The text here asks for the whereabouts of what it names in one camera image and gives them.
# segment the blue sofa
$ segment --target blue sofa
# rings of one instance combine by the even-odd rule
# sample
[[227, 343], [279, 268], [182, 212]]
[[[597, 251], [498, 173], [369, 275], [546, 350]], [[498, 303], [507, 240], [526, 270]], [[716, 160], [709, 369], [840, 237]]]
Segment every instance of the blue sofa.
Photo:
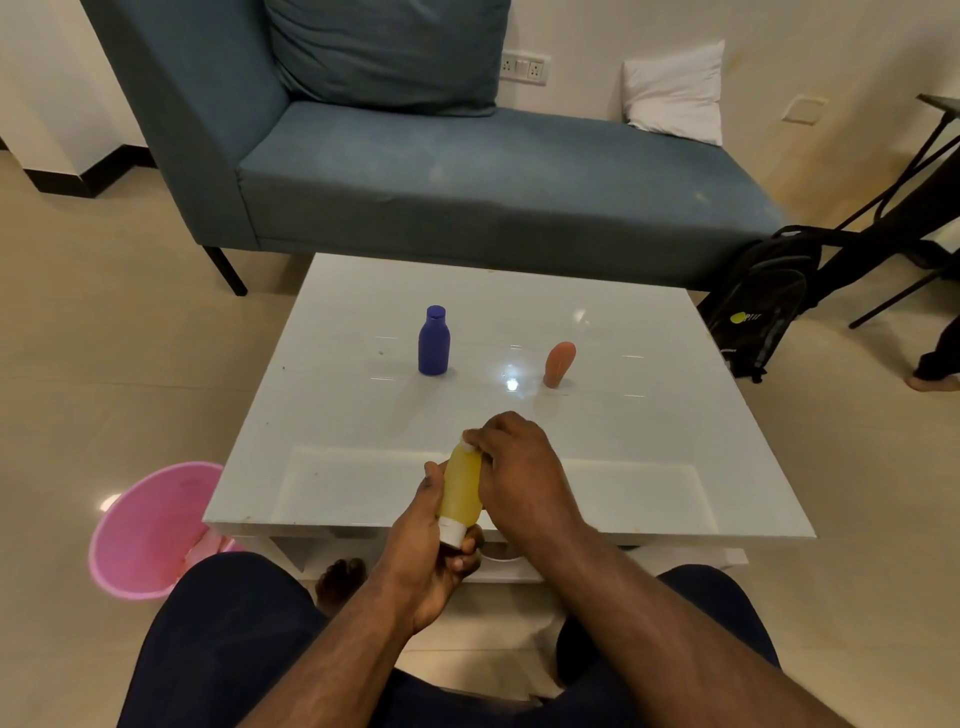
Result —
[[782, 224], [722, 149], [498, 109], [292, 100], [262, 0], [83, 0], [187, 227], [223, 248], [339, 253], [707, 289]]

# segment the pink bucket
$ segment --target pink bucket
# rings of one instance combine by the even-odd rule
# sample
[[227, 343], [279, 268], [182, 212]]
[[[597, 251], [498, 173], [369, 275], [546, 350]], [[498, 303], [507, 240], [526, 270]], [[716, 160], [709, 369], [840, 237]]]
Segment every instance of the pink bucket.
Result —
[[[173, 591], [187, 555], [208, 530], [201, 518], [223, 469], [215, 463], [171, 465], [119, 497], [90, 541], [93, 580], [121, 599], [157, 599]], [[243, 548], [228, 540], [219, 550]]]

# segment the white bottle cap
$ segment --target white bottle cap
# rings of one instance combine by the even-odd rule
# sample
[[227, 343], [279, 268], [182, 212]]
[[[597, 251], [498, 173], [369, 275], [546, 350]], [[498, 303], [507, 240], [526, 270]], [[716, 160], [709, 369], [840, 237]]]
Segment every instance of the white bottle cap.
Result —
[[440, 524], [440, 541], [442, 544], [447, 544], [453, 548], [460, 548], [464, 544], [464, 537], [467, 536], [465, 525], [446, 516], [440, 516], [437, 523]]

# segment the sofa seat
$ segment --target sofa seat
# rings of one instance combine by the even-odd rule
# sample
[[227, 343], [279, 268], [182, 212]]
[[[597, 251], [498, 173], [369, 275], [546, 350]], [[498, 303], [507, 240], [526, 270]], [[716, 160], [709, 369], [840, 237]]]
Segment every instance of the sofa seat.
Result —
[[237, 176], [264, 250], [688, 288], [782, 224], [720, 148], [513, 109], [464, 118], [295, 102]]

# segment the backpack logo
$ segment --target backpack logo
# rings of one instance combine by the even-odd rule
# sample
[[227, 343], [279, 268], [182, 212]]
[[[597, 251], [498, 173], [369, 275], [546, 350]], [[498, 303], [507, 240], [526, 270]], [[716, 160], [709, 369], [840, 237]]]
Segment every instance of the backpack logo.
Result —
[[734, 313], [730, 317], [730, 320], [734, 324], [742, 324], [745, 321], [756, 321], [762, 315], [762, 313], [747, 313], [746, 311], [740, 311], [739, 313]]

